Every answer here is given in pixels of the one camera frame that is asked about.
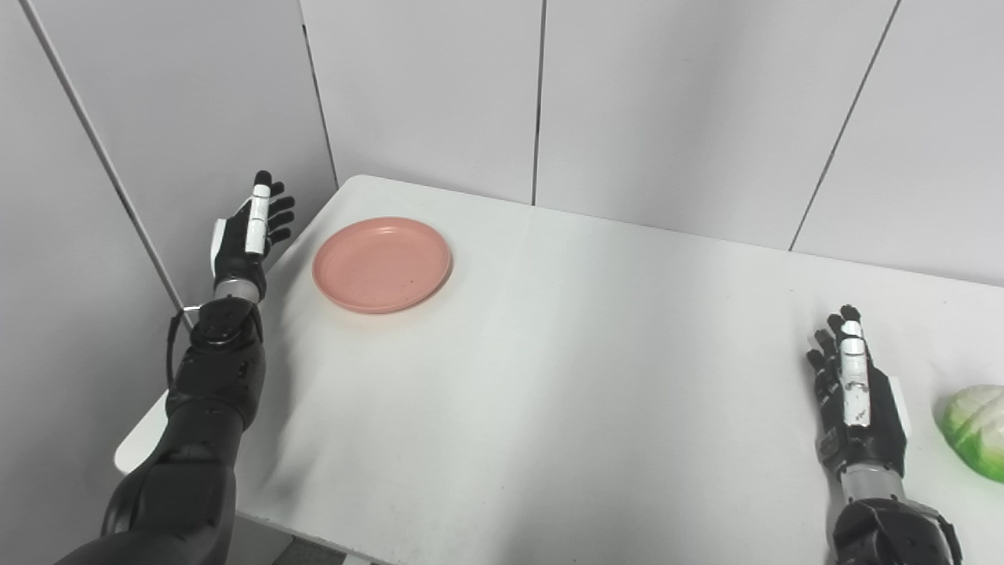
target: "white wall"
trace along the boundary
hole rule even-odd
[[[788,248],[894,0],[549,0],[537,204]]]
[[[530,202],[541,0],[304,0],[339,178]]]
[[[0,548],[93,538],[173,309],[17,2],[0,2]]]
[[[334,193],[296,0],[32,1],[186,304],[258,169],[298,199],[294,233]]]
[[[795,250],[1004,285],[1002,18],[902,4]]]

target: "black fingertip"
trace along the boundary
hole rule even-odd
[[[808,359],[809,365],[816,371],[821,371],[826,367],[826,358],[823,357],[822,352],[818,350],[811,350],[805,354],[805,358]]]
[[[829,326],[829,329],[832,330],[834,334],[840,335],[842,333],[840,328],[843,327],[843,318],[841,318],[839,314],[830,314],[829,317],[826,318],[826,325]]]
[[[819,330],[815,333],[815,339],[824,354],[836,355],[836,343],[833,341],[833,336],[829,335],[829,332]]]
[[[861,321],[861,313],[857,312],[857,309],[849,304],[840,307],[840,316],[843,316],[844,320],[850,320],[851,322],[860,323]]]
[[[289,239],[290,237],[292,237],[292,235],[293,232],[288,227],[280,227],[279,229],[276,229],[275,231],[269,233],[268,239],[269,241],[272,242],[273,245],[275,245],[280,241],[285,241],[286,239]]]

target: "pink plate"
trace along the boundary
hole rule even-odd
[[[443,284],[450,247],[428,225],[371,218],[339,230],[314,257],[317,288],[334,304],[367,314],[414,306]]]

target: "green cabbage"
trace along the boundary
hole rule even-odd
[[[938,427],[969,467],[1004,483],[1004,386],[977,385],[953,394]]]

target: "floor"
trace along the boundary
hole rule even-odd
[[[342,565],[345,554],[293,538],[273,565]]]

